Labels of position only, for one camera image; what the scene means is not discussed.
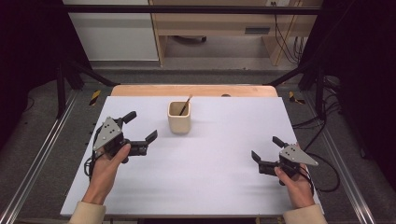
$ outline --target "floor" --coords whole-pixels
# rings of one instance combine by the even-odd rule
[[[217,36],[209,37],[205,43],[196,39],[174,37],[170,39],[163,66],[159,66],[158,62],[92,62],[92,65],[102,76],[121,83],[252,85],[274,80],[296,66],[284,59],[280,66],[273,67],[263,49],[264,45],[259,37]],[[111,93],[111,88],[85,75],[82,77],[86,83],[82,91],[71,91],[66,86],[67,96],[75,101],[74,106],[65,118],[66,123],[51,137],[54,140],[51,145],[43,146],[43,143],[46,142],[51,128],[57,124],[55,82],[30,92],[31,107],[22,114],[20,123],[0,151],[0,211],[6,211],[13,197],[20,192],[19,187],[25,189],[24,193],[19,194],[23,196],[24,203],[14,207],[16,223],[45,223],[44,218],[50,219],[52,223],[55,223],[54,219],[65,220],[65,217],[59,216],[59,211],[74,174],[79,169],[86,144],[92,137],[101,106],[106,96]],[[296,85],[299,78],[301,76],[276,87],[279,96],[284,99],[292,124],[315,116],[312,109],[315,87],[312,91],[299,91]],[[101,95],[94,106],[89,105],[96,90],[101,90]],[[297,100],[305,100],[305,104],[290,101],[291,91]],[[331,92],[325,91],[325,95],[329,96],[327,105],[337,105],[337,99]],[[328,222],[396,223],[396,193],[381,175],[375,161],[361,158],[354,133],[339,112],[342,112],[339,107],[333,107],[329,111],[324,131],[309,149],[337,167],[341,166],[348,174],[342,176],[339,189],[330,193],[321,192],[319,195]],[[319,129],[319,120],[295,129],[301,146],[308,146]],[[49,151],[42,156],[40,149],[43,148],[49,148]],[[334,151],[340,154],[341,164],[333,159],[336,158],[336,155],[332,156]],[[26,174],[32,172],[31,165],[37,163],[37,154],[45,162],[37,168],[36,176],[26,180]],[[318,188],[328,189],[334,186],[336,176],[329,166],[322,166],[311,172]],[[32,186],[21,185],[26,182],[31,182]],[[365,216],[357,214],[359,209],[365,208],[368,208],[368,218],[375,221],[364,220]],[[264,218],[262,223],[278,223],[278,220]]]

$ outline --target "gray floor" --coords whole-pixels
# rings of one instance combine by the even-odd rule
[[[269,65],[268,56],[259,38],[210,37],[207,42],[172,38],[169,42],[165,65],[156,63],[93,63],[98,73],[121,83],[212,83],[212,84],[262,84],[274,80],[292,69],[293,64],[284,61],[279,67]],[[62,218],[59,212],[65,193],[91,138],[103,103],[111,88],[82,75],[86,85],[78,91],[74,105],[63,130],[35,181],[18,218]],[[299,123],[314,117],[309,104],[300,105],[289,101],[293,91],[297,99],[309,102],[313,91],[299,92],[299,77],[277,87],[283,97],[291,123]],[[89,105],[95,90],[101,90],[96,105]],[[22,182],[35,155],[46,140],[56,116],[56,85],[50,82],[30,92],[35,103],[23,113],[11,138],[0,151],[0,211],[3,211]],[[328,105],[336,102],[329,98]],[[297,139],[305,147],[319,127],[295,130]],[[356,182],[376,223],[396,223],[396,194],[379,171],[375,161],[362,159],[359,146],[344,117],[334,111],[328,117],[326,129],[347,169]],[[322,135],[309,149],[310,152],[331,160],[328,145]],[[317,188],[333,186],[335,176],[327,166],[311,170]],[[337,191],[319,195],[329,223],[361,223],[353,203],[342,185]]]

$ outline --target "cup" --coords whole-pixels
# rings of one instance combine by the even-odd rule
[[[191,104],[186,102],[171,102],[168,106],[169,128],[172,133],[188,133],[191,129]]]

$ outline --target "human hand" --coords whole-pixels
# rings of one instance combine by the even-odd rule
[[[96,161],[90,185],[82,198],[84,203],[102,205],[105,202],[113,188],[119,165],[128,156],[130,150],[131,145],[127,144],[112,159],[105,153]]]
[[[294,208],[304,208],[315,204],[311,193],[311,186],[305,178],[299,174],[289,178],[289,176],[279,167],[275,167],[275,173],[288,188],[290,202]]]

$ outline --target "sleeve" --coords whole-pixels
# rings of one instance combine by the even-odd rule
[[[68,224],[101,224],[105,218],[106,207],[93,203],[78,202]]]
[[[287,224],[327,223],[318,204],[288,211],[283,214],[283,218]]]

